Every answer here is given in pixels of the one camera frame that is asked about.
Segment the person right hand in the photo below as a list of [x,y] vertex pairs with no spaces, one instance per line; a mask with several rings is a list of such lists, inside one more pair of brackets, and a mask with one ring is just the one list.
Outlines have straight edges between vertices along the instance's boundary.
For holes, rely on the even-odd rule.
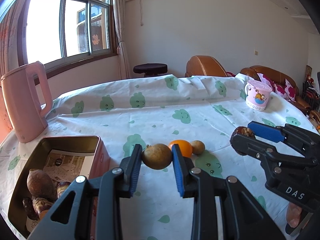
[[302,208],[289,203],[286,211],[286,221],[292,228],[296,228],[300,221],[300,216],[302,213]]

